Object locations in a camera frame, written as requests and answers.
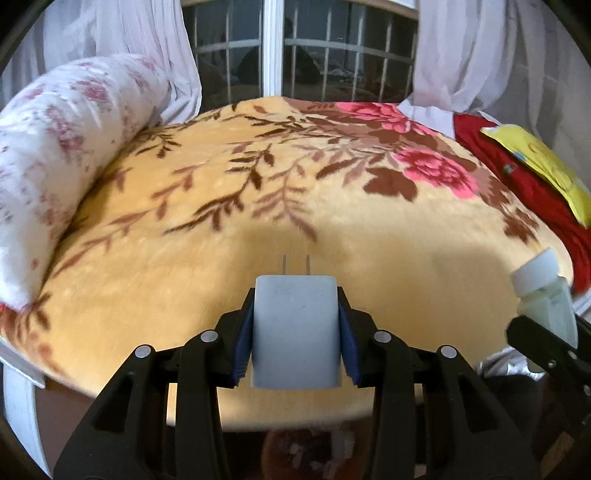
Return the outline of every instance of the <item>white power adapter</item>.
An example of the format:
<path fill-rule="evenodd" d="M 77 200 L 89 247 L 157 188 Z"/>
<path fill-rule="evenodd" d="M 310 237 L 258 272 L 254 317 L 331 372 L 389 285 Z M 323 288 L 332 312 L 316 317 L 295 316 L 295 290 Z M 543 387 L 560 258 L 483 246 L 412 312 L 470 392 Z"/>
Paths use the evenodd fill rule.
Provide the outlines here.
<path fill-rule="evenodd" d="M 273 390 L 340 386 L 339 303 L 334 277 L 257 278 L 251 385 Z"/>

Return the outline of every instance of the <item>blanket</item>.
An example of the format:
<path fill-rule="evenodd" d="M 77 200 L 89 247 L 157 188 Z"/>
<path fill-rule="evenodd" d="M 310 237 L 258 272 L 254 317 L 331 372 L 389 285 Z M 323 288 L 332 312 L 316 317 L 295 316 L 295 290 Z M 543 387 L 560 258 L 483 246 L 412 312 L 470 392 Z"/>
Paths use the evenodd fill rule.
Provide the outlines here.
<path fill-rule="evenodd" d="M 38 300 L 0 332 L 96 395 L 142 343 L 183 345 L 257 276 L 332 275 L 411 346 L 471 363 L 505 346 L 509 273 L 560 240 L 486 168 L 393 104 L 264 98 L 141 132 L 97 180 Z M 368 414 L 373 392 L 220 390 L 226 430 Z M 174 420 L 174 392 L 170 395 Z"/>
<path fill-rule="evenodd" d="M 453 124 L 456 141 L 490 168 L 562 240 L 573 261 L 573 294 L 587 292 L 591 288 L 591 229 L 577 221 L 569 204 L 549 183 L 501 144 L 480 132 L 482 127 L 494 127 L 494 123 L 479 116 L 457 113 Z"/>

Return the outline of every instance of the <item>blue gripper pad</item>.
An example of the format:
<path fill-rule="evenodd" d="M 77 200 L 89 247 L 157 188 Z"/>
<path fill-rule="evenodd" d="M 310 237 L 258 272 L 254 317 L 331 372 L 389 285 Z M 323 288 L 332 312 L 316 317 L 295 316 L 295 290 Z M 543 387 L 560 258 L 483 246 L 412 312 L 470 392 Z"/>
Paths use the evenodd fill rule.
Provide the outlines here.
<path fill-rule="evenodd" d="M 361 370 L 359 369 L 359 350 L 353 330 L 349 323 L 347 311 L 339 302 L 340 354 L 343 358 L 345 371 L 354 385 L 359 385 Z"/>
<path fill-rule="evenodd" d="M 246 375 L 248 361 L 252 350 L 252 321 L 254 318 L 254 301 L 243 308 L 244 318 L 236 343 L 234 344 L 231 378 L 235 385 Z"/>

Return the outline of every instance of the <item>floor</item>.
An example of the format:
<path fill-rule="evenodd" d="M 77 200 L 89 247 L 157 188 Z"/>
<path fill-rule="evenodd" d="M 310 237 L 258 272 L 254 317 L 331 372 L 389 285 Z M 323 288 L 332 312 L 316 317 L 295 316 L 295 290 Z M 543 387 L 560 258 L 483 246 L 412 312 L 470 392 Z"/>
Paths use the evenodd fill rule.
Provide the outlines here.
<path fill-rule="evenodd" d="M 47 463 L 53 473 L 68 438 L 90 407 L 92 400 L 52 380 L 45 390 L 37 389 L 37 417 Z M 168 435 L 174 438 L 174 430 Z M 225 433 L 224 441 L 232 479 L 262 480 L 260 457 L 265 432 Z"/>

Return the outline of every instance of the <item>pink flower pattern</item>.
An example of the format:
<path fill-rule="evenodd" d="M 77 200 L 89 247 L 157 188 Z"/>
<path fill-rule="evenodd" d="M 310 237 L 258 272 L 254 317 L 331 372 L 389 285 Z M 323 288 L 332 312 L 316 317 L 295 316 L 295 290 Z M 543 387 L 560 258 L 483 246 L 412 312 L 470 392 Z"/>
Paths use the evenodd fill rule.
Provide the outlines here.
<path fill-rule="evenodd" d="M 108 86 L 109 84 L 102 79 L 88 78 L 87 80 L 78 80 L 71 89 L 81 91 L 87 100 L 109 109 L 112 102 L 107 92 Z"/>
<path fill-rule="evenodd" d="M 147 82 L 147 80 L 141 76 L 139 73 L 137 72 L 133 72 L 133 77 L 134 77 L 134 81 L 135 84 L 138 86 L 138 88 L 140 89 L 140 91 L 143 93 L 145 92 L 147 89 L 150 88 L 150 84 Z"/>
<path fill-rule="evenodd" d="M 68 160 L 74 158 L 80 162 L 83 153 L 84 137 L 76 133 L 74 125 L 66 120 L 63 112 L 56 106 L 48 106 L 45 110 L 45 115 L 52 122 L 52 125 L 47 131 L 57 137 L 61 151 L 66 158 Z"/>
<path fill-rule="evenodd" d="M 74 209 L 64 208 L 57 193 L 43 192 L 35 208 L 35 215 L 48 227 L 49 240 L 55 241 L 70 223 Z"/>
<path fill-rule="evenodd" d="M 355 118 L 381 121 L 382 128 L 394 130 L 399 134 L 413 131 L 419 135 L 435 135 L 433 130 L 413 122 L 404 115 L 398 110 L 395 103 L 338 102 L 336 105 L 341 110 L 351 113 Z"/>
<path fill-rule="evenodd" d="M 75 63 L 76 66 L 81 67 L 85 70 L 91 70 L 96 67 L 96 64 L 92 61 L 83 60 L 80 62 Z"/>
<path fill-rule="evenodd" d="M 26 98 L 26 100 L 34 100 L 39 95 L 41 95 L 44 91 L 45 91 L 45 85 L 41 84 L 35 88 L 32 88 L 31 90 L 26 91 L 23 97 Z"/>
<path fill-rule="evenodd" d="M 135 111 L 130 105 L 124 105 L 123 113 L 123 142 L 127 143 L 133 139 L 141 125 L 137 122 Z"/>
<path fill-rule="evenodd" d="M 394 158 L 408 165 L 403 175 L 409 180 L 448 187 L 460 199 L 472 198 L 478 191 L 476 180 L 464 167 L 432 150 L 407 148 Z"/>
<path fill-rule="evenodd" d="M 139 62 L 151 72 L 156 71 L 156 64 L 150 59 L 140 59 Z"/>

